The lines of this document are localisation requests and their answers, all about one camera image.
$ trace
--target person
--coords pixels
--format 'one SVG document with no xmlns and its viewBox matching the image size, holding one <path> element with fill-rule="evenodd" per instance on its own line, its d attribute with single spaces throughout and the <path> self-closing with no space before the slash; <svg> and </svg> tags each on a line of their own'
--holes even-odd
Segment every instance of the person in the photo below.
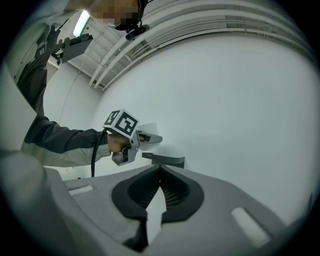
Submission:
<svg viewBox="0 0 320 256">
<path fill-rule="evenodd" d="M 49 0 L 30 16 L 5 57 L 18 88 L 37 112 L 22 144 L 22 152 L 32 155 L 44 166 L 75 167 L 91 163 L 100 132 L 70 130 L 45 116 L 45 67 L 50 56 L 46 56 L 46 52 L 57 43 L 57 28 L 80 10 L 88 11 L 103 23 L 124 26 L 142 17 L 147 3 L 147 0 Z M 101 138 L 95 160 L 111 152 L 121 152 L 127 144 L 128 139 L 120 134 L 106 134 Z"/>
</svg>

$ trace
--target thin wire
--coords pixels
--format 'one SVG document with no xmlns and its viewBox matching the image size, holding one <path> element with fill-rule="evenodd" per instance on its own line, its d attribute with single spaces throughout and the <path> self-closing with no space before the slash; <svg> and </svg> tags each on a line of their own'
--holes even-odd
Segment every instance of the thin wire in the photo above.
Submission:
<svg viewBox="0 0 320 256">
<path fill-rule="evenodd" d="M 66 97 L 65 97 L 65 100 L 64 100 L 64 103 L 63 103 L 63 106 L 62 106 L 62 111 L 61 111 L 61 115 L 60 115 L 59 125 L 61 125 L 62 114 L 63 114 L 63 112 L 64 112 L 65 105 L 66 105 L 68 96 L 69 96 L 69 94 L 70 94 L 70 92 L 71 92 L 71 89 L 72 89 L 72 87 L 74 86 L 74 84 L 75 84 L 75 82 L 76 82 L 76 80 L 77 80 L 77 78 L 78 78 L 78 76 L 79 76 L 79 74 L 80 74 L 80 72 L 81 72 L 81 69 L 82 69 L 83 65 L 85 64 L 85 62 L 86 62 L 86 60 L 88 59 L 91 51 L 93 50 L 96 41 L 97 41 L 98 38 L 107 30 L 107 27 L 108 27 L 108 26 L 106 26 L 106 27 L 104 28 L 104 30 L 101 31 L 101 33 L 100 33 L 100 34 L 96 37 L 96 39 L 93 41 L 92 46 L 91 46 L 88 54 L 86 55 L 84 61 L 82 62 L 81 66 L 80 66 L 80 68 L 79 68 L 78 74 L 76 75 L 75 79 L 74 79 L 73 82 L 72 82 L 72 85 L 71 85 L 71 87 L 70 87 L 70 89 L 69 89 L 69 91 L 68 91 L 68 93 L 67 93 L 67 95 L 66 95 Z"/>
</svg>

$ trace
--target person's arm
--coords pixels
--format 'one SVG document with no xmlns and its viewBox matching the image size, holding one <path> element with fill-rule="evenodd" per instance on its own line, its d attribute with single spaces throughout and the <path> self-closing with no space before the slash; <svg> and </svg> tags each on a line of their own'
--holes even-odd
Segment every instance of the person's arm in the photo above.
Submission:
<svg viewBox="0 0 320 256">
<path fill-rule="evenodd" d="M 21 151 L 35 157 L 41 164 L 54 167 L 75 167 L 90 165 L 92 153 L 100 132 L 94 129 L 70 130 L 38 115 L 30 127 Z M 116 146 L 110 140 L 110 149 Z M 96 161 L 111 154 L 108 135 L 102 137 L 96 154 Z"/>
</svg>

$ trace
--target white wall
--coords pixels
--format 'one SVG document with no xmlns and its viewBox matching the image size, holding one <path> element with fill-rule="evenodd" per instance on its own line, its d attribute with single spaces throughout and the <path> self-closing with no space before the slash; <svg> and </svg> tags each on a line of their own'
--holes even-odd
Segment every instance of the white wall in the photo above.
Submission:
<svg viewBox="0 0 320 256">
<path fill-rule="evenodd" d="M 93 116 L 102 97 L 100 89 L 89 87 L 90 77 L 65 63 L 52 76 L 43 97 L 44 114 L 50 121 L 69 129 L 91 129 Z M 62 178 L 84 177 L 84 167 L 56 168 Z"/>
<path fill-rule="evenodd" d="M 154 153 L 186 157 L 186 168 L 229 181 L 286 224 L 306 210 L 319 182 L 319 74 L 300 54 L 250 37 L 186 40 L 142 62 L 108 89 L 93 127 L 112 110 L 156 122 Z M 106 175 L 149 164 L 140 154 Z"/>
</svg>

